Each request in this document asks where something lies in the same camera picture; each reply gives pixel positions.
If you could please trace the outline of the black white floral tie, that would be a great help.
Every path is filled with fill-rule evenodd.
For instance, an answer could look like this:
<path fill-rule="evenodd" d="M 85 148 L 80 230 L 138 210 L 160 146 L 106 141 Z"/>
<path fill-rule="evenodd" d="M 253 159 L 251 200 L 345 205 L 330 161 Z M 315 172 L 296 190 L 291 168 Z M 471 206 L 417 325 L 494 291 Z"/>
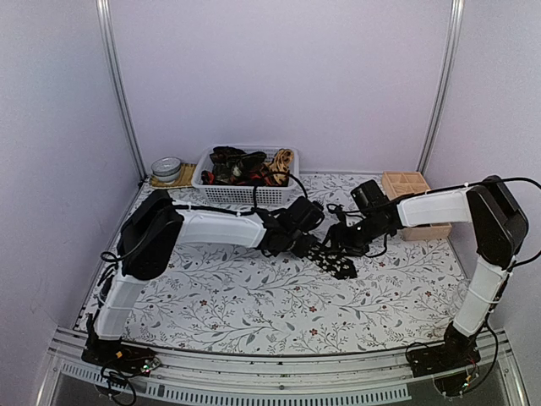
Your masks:
<path fill-rule="evenodd" d="M 353 261 L 342 254 L 330 254 L 319 249 L 310 250 L 307 258 L 320 270 L 329 273 L 337 280 L 358 277 Z"/>

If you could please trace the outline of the white plastic basket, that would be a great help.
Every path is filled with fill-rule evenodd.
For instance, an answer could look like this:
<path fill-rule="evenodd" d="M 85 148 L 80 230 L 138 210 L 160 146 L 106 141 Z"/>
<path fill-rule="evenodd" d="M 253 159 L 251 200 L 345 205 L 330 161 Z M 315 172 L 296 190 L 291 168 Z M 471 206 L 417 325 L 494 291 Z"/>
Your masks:
<path fill-rule="evenodd" d="M 280 150 L 278 146 L 261 145 L 232 145 L 246 153 L 263 151 L 266 154 L 266 162 L 271 162 L 275 154 Z M 253 204 L 253 187 L 237 185 L 206 185 L 203 184 L 201 174 L 204 170 L 211 171 L 213 162 L 210 154 L 213 147 L 206 148 L 202 153 L 192 178 L 192 185 L 211 204 Z M 300 191 L 300 187 L 294 180 L 289 180 L 287 186 L 259 186 L 256 190 L 258 206 L 284 206 L 294 192 Z"/>

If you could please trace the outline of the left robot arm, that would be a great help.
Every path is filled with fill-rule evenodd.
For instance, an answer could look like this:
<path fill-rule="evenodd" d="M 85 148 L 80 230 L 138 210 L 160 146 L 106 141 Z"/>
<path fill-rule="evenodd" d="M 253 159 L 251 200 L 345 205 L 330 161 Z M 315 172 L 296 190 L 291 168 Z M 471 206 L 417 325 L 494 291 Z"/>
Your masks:
<path fill-rule="evenodd" d="M 291 251 L 302 257 L 316 245 L 310 231 L 324 220 L 322 205 L 304 191 L 290 206 L 247 211 L 197 206 L 153 191 L 122 225 L 115 251 L 104 251 L 98 309 L 87 319 L 84 361 L 117 367 L 155 357 L 150 349 L 122 343 L 123 326 L 139 292 L 168 267 L 177 244 L 231 244 L 268 256 Z"/>

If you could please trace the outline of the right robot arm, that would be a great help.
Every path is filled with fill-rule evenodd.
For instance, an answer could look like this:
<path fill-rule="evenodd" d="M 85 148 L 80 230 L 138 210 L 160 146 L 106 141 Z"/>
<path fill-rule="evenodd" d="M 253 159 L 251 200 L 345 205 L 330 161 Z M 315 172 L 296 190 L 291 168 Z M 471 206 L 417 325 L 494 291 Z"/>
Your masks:
<path fill-rule="evenodd" d="M 458 311 L 445 329 L 443 342 L 434 347 L 414 344 L 407 362 L 415 376 L 426 376 L 479 362 L 477 338 L 489 328 L 489 317 L 505 292 L 512 272 L 536 261 L 535 254 L 521 259 L 528 236 L 527 215 L 509 189 L 510 183 L 538 187 L 530 178 L 497 175 L 470 183 L 387 197 L 374 181 L 360 184 L 351 193 L 361 219 L 350 225 L 349 211 L 331 208 L 338 218 L 324 239 L 332 252 L 366 256 L 369 244 L 406 228 L 449 223 L 462 266 L 470 266 L 471 280 Z"/>

